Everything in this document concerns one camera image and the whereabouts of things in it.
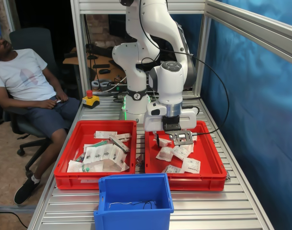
man's hand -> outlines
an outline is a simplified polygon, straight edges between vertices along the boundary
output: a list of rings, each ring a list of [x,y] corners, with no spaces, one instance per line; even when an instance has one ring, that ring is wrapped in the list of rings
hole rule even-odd
[[[68,100],[68,96],[63,92],[63,90],[56,92],[56,98],[62,102],[66,102]]]
[[[43,108],[43,109],[53,109],[56,105],[56,102],[53,100],[44,100],[44,101],[39,101],[37,107]]]

white t-shirt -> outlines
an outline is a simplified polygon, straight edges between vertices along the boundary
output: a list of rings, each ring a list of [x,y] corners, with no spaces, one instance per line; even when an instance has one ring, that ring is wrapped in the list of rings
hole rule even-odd
[[[14,99],[42,101],[56,95],[42,70],[47,63],[32,49],[16,50],[17,57],[0,61],[0,87],[5,87]]]

office chair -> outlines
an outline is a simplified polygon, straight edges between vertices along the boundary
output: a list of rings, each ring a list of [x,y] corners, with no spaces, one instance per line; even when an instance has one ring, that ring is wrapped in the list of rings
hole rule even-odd
[[[26,176],[30,178],[33,175],[32,171],[30,170],[30,167],[43,154],[46,148],[50,145],[51,140],[48,137],[46,137],[44,133],[42,133],[40,130],[35,128],[24,116],[28,111],[27,109],[11,107],[11,108],[4,109],[4,111],[10,114],[10,120],[6,118],[4,119],[5,121],[11,122],[13,133],[16,133],[19,135],[28,134],[28,135],[36,136],[38,138],[43,138],[40,140],[21,144],[20,149],[17,150],[17,154],[19,156],[23,156],[25,154],[24,148],[40,146],[40,148],[36,151],[36,153],[32,156],[32,158],[29,160],[29,162],[25,166]]]
[[[67,90],[76,90],[78,87],[75,84],[67,84],[70,71],[60,69],[56,64],[51,34],[45,28],[25,28],[16,30],[10,33],[10,40],[14,49],[33,49],[46,63],[49,70],[58,78],[64,92]]]

floor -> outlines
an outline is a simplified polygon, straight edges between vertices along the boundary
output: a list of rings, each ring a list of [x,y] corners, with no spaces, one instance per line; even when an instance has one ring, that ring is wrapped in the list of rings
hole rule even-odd
[[[17,189],[27,180],[24,166],[38,149],[38,147],[26,148],[26,154],[23,157],[17,155],[16,151],[19,149],[19,145],[38,139],[34,136],[29,136],[26,139],[17,140],[20,136],[23,135],[17,135],[12,132],[9,122],[0,125],[0,208],[19,209],[17,215],[24,225],[28,226],[53,166],[45,172],[41,179],[41,184],[34,194],[22,206],[17,206],[13,201],[13,197]],[[34,172],[36,166],[37,162],[30,169]],[[21,225],[13,214],[0,214],[0,230],[9,229],[24,230],[26,228]]]

black sneaker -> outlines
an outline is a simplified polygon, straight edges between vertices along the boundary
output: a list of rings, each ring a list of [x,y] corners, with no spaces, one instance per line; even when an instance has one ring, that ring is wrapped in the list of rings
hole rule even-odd
[[[35,184],[33,180],[31,180],[31,178],[28,178],[28,180],[23,184],[23,186],[17,190],[14,196],[14,202],[17,205],[21,205],[31,196],[31,193],[39,184],[40,183]]]

